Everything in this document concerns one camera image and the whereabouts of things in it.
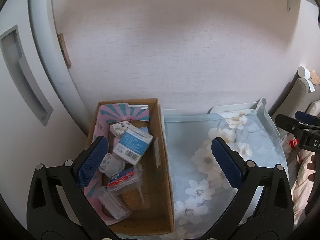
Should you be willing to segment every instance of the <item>brown cardboard box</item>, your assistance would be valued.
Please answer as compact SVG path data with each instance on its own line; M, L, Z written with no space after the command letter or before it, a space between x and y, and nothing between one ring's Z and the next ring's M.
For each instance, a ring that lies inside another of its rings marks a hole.
M161 126L160 107L158 100L151 99L131 99L118 101L99 102L94 121L88 136L87 147L92 142L94 126L96 124L99 107L105 104L129 103L130 105L149 105L150 121L130 121L137 127L148 126L149 133L153 136L152 143L147 152L143 155L140 163L143 166L143 186L142 193L145 204L142 209L133 211L133 214L121 222L111 225L110 228L115 233L127 234L131 236L161 235L174 231L173 208L171 201L171 188L169 184L167 154L164 147L164 138ZM114 135L108 133L110 148L113 147ZM159 157L161 164L156 166L154 144L158 141Z

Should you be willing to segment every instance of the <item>gray upholstered headboard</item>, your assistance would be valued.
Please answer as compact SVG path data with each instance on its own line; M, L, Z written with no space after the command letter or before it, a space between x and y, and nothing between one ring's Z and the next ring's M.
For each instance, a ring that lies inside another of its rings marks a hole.
M271 116L273 122L278 114L285 114L294 118L296 111L305 112L311 103L320 100L320 86L315 86L316 91L310 92L308 82L304 78L298 78L289 95L281 106ZM278 128L282 138L288 132Z

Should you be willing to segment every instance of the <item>beige wall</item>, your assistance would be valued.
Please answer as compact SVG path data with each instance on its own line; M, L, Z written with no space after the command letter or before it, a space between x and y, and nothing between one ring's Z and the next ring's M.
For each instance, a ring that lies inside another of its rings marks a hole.
M97 101L159 98L203 113L277 101L304 64L320 74L318 10L302 0L53 0L71 76Z

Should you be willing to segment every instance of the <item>textured blue pad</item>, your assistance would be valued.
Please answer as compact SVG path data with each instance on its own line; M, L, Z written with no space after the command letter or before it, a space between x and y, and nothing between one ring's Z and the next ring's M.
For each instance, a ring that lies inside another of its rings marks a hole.
M103 137L88 155L87 159L77 171L77 185L79 188L87 187L89 185L100 163L106 156L108 148L108 140Z
M243 184L243 173L228 151L216 138L211 143L211 151L224 175L227 177L231 187L239 189Z
M307 114L301 111L297 111L294 116L298 121L304 122L309 125L320 125L320 120L311 114Z

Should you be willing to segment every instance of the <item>floral tablecloth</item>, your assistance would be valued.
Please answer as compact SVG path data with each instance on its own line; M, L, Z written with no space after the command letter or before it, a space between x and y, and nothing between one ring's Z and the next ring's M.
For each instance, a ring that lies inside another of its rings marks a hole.
M222 137L244 160L287 171L284 152L263 120L265 100L256 109L165 118L168 162L172 179L175 231L136 239L190 239L201 237L222 215L237 189L228 183L211 152L211 142ZM240 223L252 215L262 192L258 187Z

